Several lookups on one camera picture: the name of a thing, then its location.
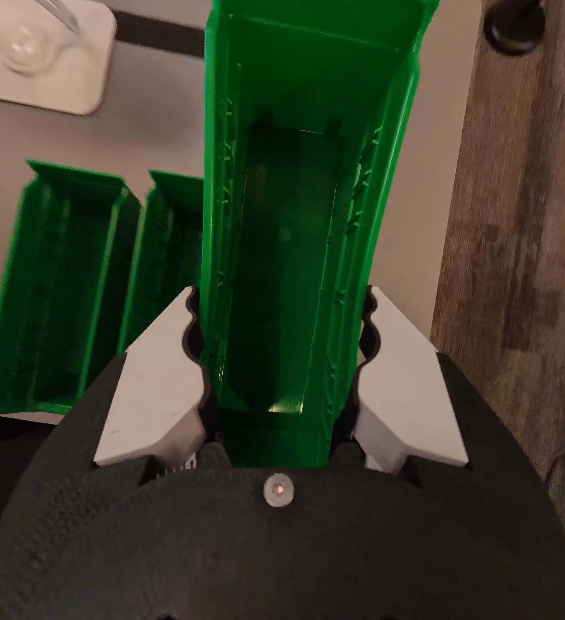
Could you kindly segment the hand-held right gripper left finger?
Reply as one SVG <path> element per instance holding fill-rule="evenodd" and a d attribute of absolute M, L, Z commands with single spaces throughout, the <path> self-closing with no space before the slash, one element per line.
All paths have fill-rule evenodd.
<path fill-rule="evenodd" d="M 197 292 L 182 290 L 128 347 L 94 455 L 98 466 L 153 456 L 166 469 L 182 469 L 205 441 L 199 406 L 209 386 L 188 343 Z"/>

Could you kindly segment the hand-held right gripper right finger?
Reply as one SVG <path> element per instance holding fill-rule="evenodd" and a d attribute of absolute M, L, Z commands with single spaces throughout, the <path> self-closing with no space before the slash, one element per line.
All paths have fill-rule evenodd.
<path fill-rule="evenodd" d="M 362 321 L 351 437 L 365 468 L 396 475 L 410 456 L 466 466 L 435 347 L 376 286 L 367 289 Z"/>

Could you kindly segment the green plastic bin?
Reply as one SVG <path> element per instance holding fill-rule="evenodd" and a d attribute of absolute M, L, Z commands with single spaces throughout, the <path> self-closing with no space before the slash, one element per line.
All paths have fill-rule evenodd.
<path fill-rule="evenodd" d="M 0 287 L 0 415 L 64 415 L 119 349 L 141 203 L 118 175 L 26 162 Z"/>
<path fill-rule="evenodd" d="M 204 181 L 149 170 L 117 343 L 126 349 L 187 287 L 201 281 Z"/>
<path fill-rule="evenodd" d="M 320 468 L 438 1 L 212 1 L 200 321 L 236 468 Z"/>

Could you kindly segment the white square tray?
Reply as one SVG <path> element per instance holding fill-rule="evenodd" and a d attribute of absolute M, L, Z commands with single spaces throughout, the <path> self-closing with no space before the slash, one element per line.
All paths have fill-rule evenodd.
<path fill-rule="evenodd" d="M 89 115 L 99 107 L 117 21 L 103 3 L 64 2 L 81 27 L 78 45 L 63 52 L 50 71 L 37 76 L 16 74 L 0 58 L 0 101 L 80 116 Z"/>

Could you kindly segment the clear glass cup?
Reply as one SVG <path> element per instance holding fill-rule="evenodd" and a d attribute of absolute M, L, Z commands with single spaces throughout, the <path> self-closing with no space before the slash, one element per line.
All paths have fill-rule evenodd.
<path fill-rule="evenodd" d="M 16 74 L 50 71 L 80 38 L 77 17 L 64 1 L 0 1 L 0 58 Z"/>

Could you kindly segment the black round stand foot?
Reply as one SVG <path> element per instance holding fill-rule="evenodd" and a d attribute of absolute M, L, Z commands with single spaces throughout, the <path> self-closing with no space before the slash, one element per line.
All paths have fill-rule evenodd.
<path fill-rule="evenodd" d="M 545 28 L 544 1 L 496 1 L 483 20 L 483 34 L 490 47 L 510 57 L 537 49 Z"/>

